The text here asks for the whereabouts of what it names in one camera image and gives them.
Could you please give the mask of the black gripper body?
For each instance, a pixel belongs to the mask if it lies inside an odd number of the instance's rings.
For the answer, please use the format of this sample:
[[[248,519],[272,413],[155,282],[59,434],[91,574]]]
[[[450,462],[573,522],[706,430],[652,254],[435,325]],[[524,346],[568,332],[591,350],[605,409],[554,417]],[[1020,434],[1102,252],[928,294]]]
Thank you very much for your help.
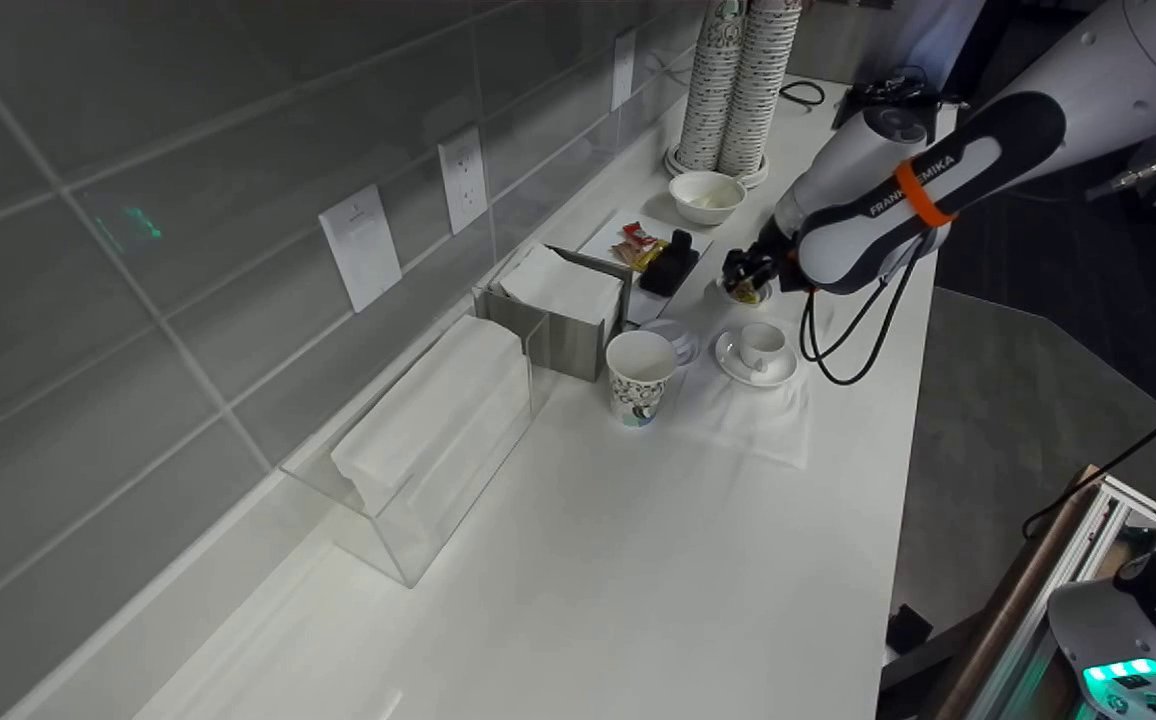
[[[749,249],[724,254],[722,287],[727,294],[810,290],[811,279],[801,268],[801,236],[769,220]]]

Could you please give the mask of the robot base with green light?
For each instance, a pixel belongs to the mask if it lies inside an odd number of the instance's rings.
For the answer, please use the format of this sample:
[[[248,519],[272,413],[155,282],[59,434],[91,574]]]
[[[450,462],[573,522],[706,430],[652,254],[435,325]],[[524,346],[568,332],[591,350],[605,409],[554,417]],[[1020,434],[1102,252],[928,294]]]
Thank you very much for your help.
[[[1156,499],[1103,472],[1059,499],[933,720],[1156,720]]]

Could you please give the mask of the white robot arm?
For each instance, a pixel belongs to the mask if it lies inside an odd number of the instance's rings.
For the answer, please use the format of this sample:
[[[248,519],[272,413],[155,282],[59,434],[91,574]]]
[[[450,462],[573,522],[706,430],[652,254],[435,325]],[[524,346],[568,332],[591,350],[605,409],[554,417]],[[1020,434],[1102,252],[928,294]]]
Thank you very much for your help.
[[[722,287],[857,290],[933,252],[1003,187],[1156,134],[1156,0],[1103,0],[946,139],[863,190],[777,214],[724,254]]]

